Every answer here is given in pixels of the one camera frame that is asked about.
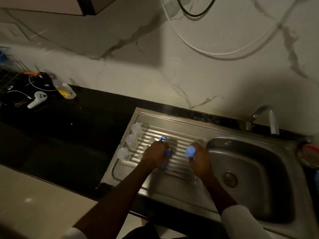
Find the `white sleeve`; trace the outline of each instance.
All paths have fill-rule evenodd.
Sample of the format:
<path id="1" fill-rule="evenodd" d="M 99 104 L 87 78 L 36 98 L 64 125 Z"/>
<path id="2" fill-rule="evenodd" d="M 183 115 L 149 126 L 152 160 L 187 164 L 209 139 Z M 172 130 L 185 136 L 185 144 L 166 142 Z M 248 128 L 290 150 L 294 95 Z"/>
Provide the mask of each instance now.
<path id="1" fill-rule="evenodd" d="M 245 206 L 230 206 L 223 210 L 220 218 L 230 239 L 271 238 Z"/>
<path id="2" fill-rule="evenodd" d="M 68 231 L 61 237 L 61 239 L 87 239 L 86 235 L 77 228 L 70 228 Z"/>

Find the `kitchen counter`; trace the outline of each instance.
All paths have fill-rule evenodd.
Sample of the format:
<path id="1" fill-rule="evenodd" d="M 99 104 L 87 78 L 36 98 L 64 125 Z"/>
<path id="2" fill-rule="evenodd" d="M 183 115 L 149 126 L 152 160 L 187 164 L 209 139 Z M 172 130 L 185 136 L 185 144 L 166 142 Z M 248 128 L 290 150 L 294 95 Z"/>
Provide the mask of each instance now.
<path id="1" fill-rule="evenodd" d="M 112 186 L 100 184 L 136 107 L 239 129 L 241 121 L 160 103 L 72 86 L 66 100 L 52 92 L 46 103 L 29 110 L 0 107 L 0 163 L 54 185 L 100 200 Z M 269 134 L 261 125 L 254 132 Z M 280 131 L 282 138 L 303 137 Z M 305 169 L 313 201 L 313 169 Z M 314 204 L 318 216 L 318 204 Z M 223 226 L 204 217 L 137 195 L 130 213 L 189 236 L 227 238 Z"/>

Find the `hand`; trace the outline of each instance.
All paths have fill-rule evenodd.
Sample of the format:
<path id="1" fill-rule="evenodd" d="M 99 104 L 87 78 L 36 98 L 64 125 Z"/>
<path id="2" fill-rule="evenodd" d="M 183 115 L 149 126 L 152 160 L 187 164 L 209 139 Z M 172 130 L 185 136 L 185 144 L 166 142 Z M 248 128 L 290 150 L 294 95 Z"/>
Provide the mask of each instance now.
<path id="1" fill-rule="evenodd" d="M 205 148 L 198 143 L 191 144 L 196 149 L 196 161 L 193 158 L 189 158 L 189 165 L 194 170 L 197 177 L 203 182 L 214 178 L 211 159 Z"/>
<path id="2" fill-rule="evenodd" d="M 145 150 L 141 162 L 147 163 L 152 170 L 156 169 L 168 158 L 164 156 L 164 151 L 168 149 L 169 144 L 167 142 L 153 142 L 153 144 Z"/>

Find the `drain strainer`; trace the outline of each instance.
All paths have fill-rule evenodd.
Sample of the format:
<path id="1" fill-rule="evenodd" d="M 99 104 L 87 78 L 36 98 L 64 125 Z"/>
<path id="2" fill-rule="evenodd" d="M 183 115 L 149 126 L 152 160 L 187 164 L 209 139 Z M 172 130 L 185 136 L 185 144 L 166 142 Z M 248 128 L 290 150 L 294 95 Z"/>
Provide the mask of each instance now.
<path id="1" fill-rule="evenodd" d="M 238 185 L 237 177 L 231 172 L 223 174 L 223 182 L 229 188 L 235 188 Z"/>

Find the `faucet spout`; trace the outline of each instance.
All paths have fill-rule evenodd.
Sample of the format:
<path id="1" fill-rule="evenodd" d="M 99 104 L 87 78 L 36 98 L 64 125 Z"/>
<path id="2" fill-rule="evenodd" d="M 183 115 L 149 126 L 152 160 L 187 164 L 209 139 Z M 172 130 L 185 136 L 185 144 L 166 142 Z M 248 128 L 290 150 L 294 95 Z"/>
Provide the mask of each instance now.
<path id="1" fill-rule="evenodd" d="M 271 134 L 279 135 L 279 126 L 274 113 L 274 109 L 272 106 L 264 105 L 258 108 L 249 118 L 249 121 L 246 122 L 246 130 L 252 130 L 252 123 L 256 120 L 256 118 L 261 115 L 264 111 L 268 111 L 269 113 L 269 123 L 270 123 L 270 132 Z"/>

